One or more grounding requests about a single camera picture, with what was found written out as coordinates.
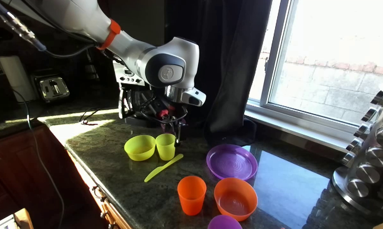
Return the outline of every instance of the window sill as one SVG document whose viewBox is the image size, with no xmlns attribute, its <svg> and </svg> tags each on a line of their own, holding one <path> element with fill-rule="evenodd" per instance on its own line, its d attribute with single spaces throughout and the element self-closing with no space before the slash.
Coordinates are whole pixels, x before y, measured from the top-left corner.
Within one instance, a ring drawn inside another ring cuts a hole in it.
<svg viewBox="0 0 383 229">
<path fill-rule="evenodd" d="M 320 145 L 324 145 L 344 153 L 348 152 L 345 149 L 346 146 L 349 144 L 349 141 L 347 140 L 341 140 L 328 135 L 323 135 L 319 132 L 309 130 L 279 119 L 275 119 L 264 114 L 259 114 L 251 110 L 245 110 L 244 114 L 261 124 L 282 130 L 292 135 L 299 136 L 301 138 L 307 139 L 312 142 L 316 142 Z"/>
</svg>

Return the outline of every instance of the robot logo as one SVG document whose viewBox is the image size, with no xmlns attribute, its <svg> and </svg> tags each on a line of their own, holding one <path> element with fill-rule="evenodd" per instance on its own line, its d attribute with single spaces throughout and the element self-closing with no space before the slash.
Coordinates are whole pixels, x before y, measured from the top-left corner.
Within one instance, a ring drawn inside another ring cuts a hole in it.
<svg viewBox="0 0 383 229">
<path fill-rule="evenodd" d="M 166 67 L 166 69 L 161 71 L 161 77 L 164 80 L 170 80 L 173 77 L 173 69 L 171 67 Z"/>
</svg>

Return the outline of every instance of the window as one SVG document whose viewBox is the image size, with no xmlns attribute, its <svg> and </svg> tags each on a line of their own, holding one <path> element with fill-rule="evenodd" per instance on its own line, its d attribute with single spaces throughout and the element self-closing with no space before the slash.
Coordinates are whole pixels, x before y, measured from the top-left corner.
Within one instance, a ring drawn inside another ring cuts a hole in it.
<svg viewBox="0 0 383 229">
<path fill-rule="evenodd" d="M 383 0 L 274 0 L 247 109 L 350 141 L 383 82 Z"/>
</svg>

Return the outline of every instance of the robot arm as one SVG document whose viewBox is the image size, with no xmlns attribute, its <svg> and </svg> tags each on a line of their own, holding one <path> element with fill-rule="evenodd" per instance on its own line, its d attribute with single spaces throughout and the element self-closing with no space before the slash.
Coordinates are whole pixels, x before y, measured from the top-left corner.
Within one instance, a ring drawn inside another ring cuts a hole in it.
<svg viewBox="0 0 383 229">
<path fill-rule="evenodd" d="M 12 0 L 10 5 L 28 15 L 34 14 L 28 12 L 23 2 Z M 113 22 L 102 12 L 97 0 L 29 2 L 63 29 L 88 36 L 98 43 L 103 44 L 111 32 L 110 25 Z M 199 47 L 195 43 L 174 38 L 165 45 L 155 47 L 119 31 L 107 48 L 146 83 L 153 87 L 165 87 L 165 95 L 169 100 L 195 106 L 205 102 L 206 95 L 194 88 L 199 58 Z"/>
</svg>

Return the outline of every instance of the kitchen counter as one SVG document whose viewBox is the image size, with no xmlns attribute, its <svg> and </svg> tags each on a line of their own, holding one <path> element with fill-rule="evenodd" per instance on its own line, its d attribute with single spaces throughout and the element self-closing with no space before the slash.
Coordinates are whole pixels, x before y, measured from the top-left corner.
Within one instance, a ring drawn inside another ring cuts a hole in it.
<svg viewBox="0 0 383 229">
<path fill-rule="evenodd" d="M 219 181 L 207 168 L 209 148 L 202 138 L 188 138 L 176 153 L 184 158 L 148 183 L 144 178 L 165 164 L 157 152 L 136 162 L 123 150 L 136 135 L 158 136 L 159 129 L 130 126 L 117 119 L 117 110 L 101 110 L 77 123 L 82 113 L 38 118 L 77 159 L 103 189 L 133 229 L 205 229 L 219 215 L 213 197 Z M 276 139 L 258 140 L 245 146 L 258 161 L 258 172 L 248 182 L 258 195 L 257 210 L 245 221 L 244 229 L 371 229 L 373 225 L 334 190 L 330 177 L 339 166 L 333 161 L 305 152 Z M 177 184 L 185 176 L 203 178 L 207 185 L 203 210 L 186 216 L 180 207 Z"/>
</svg>

